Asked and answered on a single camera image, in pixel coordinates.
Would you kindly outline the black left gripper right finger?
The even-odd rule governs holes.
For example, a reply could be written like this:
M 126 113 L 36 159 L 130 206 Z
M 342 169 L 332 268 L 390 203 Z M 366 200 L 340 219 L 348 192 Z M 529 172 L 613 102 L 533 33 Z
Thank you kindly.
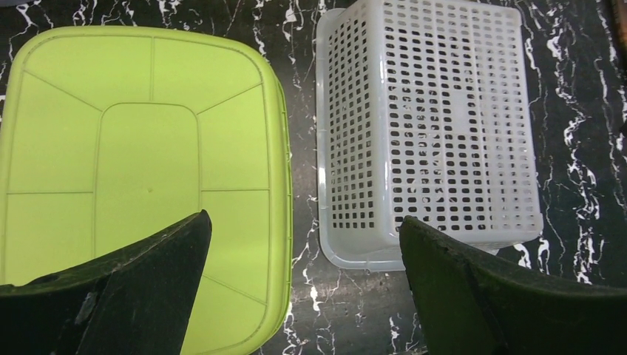
M 430 354 L 624 354 L 626 290 L 521 267 L 415 217 L 401 257 Z

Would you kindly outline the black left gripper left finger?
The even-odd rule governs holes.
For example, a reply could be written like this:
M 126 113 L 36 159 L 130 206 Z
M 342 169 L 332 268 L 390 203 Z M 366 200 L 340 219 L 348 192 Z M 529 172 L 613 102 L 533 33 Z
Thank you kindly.
M 1 287 L 3 354 L 178 354 L 211 242 L 206 211 L 25 285 Z

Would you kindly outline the lime green plastic tub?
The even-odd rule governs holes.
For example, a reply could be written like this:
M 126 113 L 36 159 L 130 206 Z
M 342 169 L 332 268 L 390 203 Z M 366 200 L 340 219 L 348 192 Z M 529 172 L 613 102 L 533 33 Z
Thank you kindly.
M 226 38 L 59 27 L 10 67 L 1 123 L 1 281 L 24 284 L 205 210 L 211 245 L 184 354 L 252 354 L 291 291 L 285 97 Z

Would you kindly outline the white perforated tray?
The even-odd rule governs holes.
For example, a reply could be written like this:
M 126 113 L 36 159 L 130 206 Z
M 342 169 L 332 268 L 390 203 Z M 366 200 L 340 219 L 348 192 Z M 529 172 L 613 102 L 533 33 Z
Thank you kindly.
M 543 231 L 521 13 L 357 1 L 316 26 L 319 244 L 401 271 L 406 216 L 484 251 Z

